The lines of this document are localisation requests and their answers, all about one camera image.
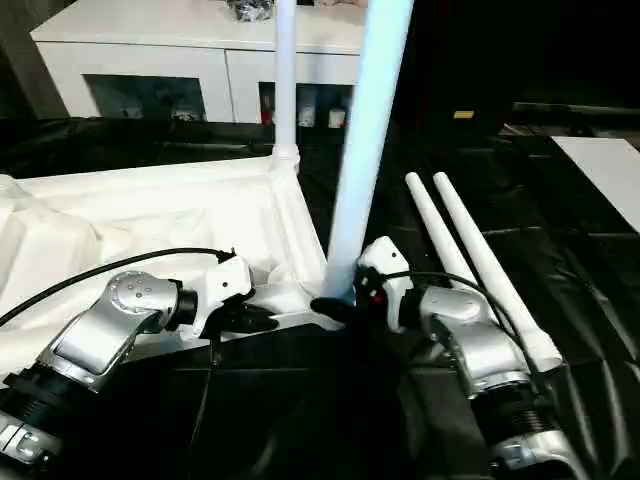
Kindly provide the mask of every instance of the white foam tube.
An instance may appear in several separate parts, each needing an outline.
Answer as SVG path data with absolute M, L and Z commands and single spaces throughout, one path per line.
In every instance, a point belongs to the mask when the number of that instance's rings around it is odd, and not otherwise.
M 276 1 L 275 156 L 298 155 L 296 144 L 296 0 Z
M 373 0 L 345 141 L 323 295 L 352 298 L 413 0 Z
M 407 182 L 413 201 L 416 207 L 418 207 L 418 212 L 420 212 L 420 217 L 422 217 L 422 222 L 427 229 L 429 238 L 431 238 L 433 246 L 436 247 L 436 252 L 438 252 L 438 257 L 442 262 L 444 270 L 477 283 L 475 275 L 469 268 L 467 261 L 458 248 L 458 244 L 456 244 L 453 236 L 451 236 L 447 225 L 444 223 L 444 220 L 442 220 L 438 209 L 433 203 L 433 200 L 431 200 L 429 192 L 427 192 L 418 174 L 415 172 L 407 173 L 404 179 Z M 473 288 L 464 283 L 451 281 L 451 285 L 454 288 L 475 292 Z M 489 318 L 494 322 L 498 321 L 493 310 L 489 310 Z
M 562 355 L 551 337 L 536 324 L 449 177 L 440 172 L 433 179 L 485 288 L 504 305 L 538 369 L 545 372 L 560 365 Z

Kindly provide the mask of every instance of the glass cabinet door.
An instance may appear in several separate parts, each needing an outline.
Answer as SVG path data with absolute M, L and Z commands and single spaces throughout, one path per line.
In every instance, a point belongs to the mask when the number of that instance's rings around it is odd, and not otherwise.
M 275 123 L 275 83 L 259 82 L 260 120 Z M 351 85 L 299 83 L 296 86 L 296 118 L 299 127 L 344 128 L 351 107 Z
M 207 120 L 197 78 L 85 74 L 84 79 L 103 117 Z
M 73 117 L 233 122 L 224 50 L 39 43 Z
M 343 128 L 348 121 L 358 55 L 296 54 L 297 122 L 302 127 Z M 277 123 L 274 52 L 227 51 L 237 122 Z

